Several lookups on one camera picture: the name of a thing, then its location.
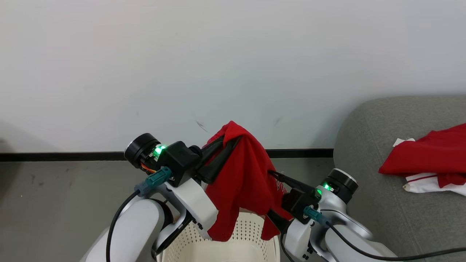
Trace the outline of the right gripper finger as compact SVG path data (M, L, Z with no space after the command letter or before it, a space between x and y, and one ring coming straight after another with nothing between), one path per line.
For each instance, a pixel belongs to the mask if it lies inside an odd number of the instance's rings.
M275 225L275 227L280 231L280 234L286 234L292 220L281 217L278 213L273 210L269 210L267 213L270 221Z
M290 192L295 192L295 194L303 194L303 195L315 195L316 189L313 186L309 186L301 181L296 179L290 178L282 173L279 173L274 170L269 170L269 175L275 178L277 189L285 191L284 185L290 187Z

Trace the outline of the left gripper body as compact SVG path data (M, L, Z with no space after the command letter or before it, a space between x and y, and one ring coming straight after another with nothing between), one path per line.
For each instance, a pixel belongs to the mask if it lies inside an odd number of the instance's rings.
M156 172L158 158L166 146L152 134L144 133L134 139L125 149L124 158L135 168L145 172Z

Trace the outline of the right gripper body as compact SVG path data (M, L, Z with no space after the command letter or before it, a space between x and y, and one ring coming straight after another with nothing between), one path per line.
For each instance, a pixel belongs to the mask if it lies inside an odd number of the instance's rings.
M328 192L333 193L342 200L343 203L348 204L353 194L357 191L359 184L348 173L338 168L333 168L328 176L320 183L320 186Z

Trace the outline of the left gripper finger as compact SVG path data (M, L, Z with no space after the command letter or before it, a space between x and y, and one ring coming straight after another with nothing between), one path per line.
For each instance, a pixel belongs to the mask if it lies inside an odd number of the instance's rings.
M197 180L206 184L214 183L240 139L240 137L236 137L227 141L225 145L223 144L223 148L218 149L215 153L202 154L200 163L197 165Z
M215 153L218 149L222 149L223 140L224 136L218 136L215 140L208 142L208 144L202 148L203 155L210 154L211 152Z

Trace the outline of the red garment with waistband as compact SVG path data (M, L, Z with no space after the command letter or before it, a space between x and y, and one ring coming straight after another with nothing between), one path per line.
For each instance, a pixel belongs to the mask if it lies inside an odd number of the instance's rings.
M239 141L214 183L205 191L218 209L216 222L208 230L211 239L217 242L230 239L240 209L259 216L273 210L291 220L292 216L281 207L286 189L268 173L275 167L261 143L234 121L225 124L209 141L220 136L224 137L224 146L234 139Z

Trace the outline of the red and white garment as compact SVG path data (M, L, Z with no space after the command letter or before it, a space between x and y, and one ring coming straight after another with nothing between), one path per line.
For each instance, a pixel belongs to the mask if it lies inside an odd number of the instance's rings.
M404 177L406 192L453 192L466 197L466 123L397 139L379 173Z

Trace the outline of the white perforated laundry basket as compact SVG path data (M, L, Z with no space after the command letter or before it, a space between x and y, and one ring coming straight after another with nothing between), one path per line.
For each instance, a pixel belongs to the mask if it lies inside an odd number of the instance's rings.
M193 222L157 255L157 262L280 262L278 237L261 239L263 218L241 212L227 242L205 239Z

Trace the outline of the grey fabric sofa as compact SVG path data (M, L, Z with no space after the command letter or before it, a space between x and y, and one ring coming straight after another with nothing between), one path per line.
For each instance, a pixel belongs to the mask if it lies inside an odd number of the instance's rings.
M420 139L466 123L466 95L371 100L343 122L335 166L357 180L348 213L400 257L466 247L466 196L406 192L403 177L380 174L396 139Z

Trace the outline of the black baseboard strip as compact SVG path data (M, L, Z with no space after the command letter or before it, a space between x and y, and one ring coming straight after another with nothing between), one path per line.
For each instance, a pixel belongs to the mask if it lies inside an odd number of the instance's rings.
M267 149L270 159L332 158L333 148ZM0 162L125 161L122 151L0 153Z

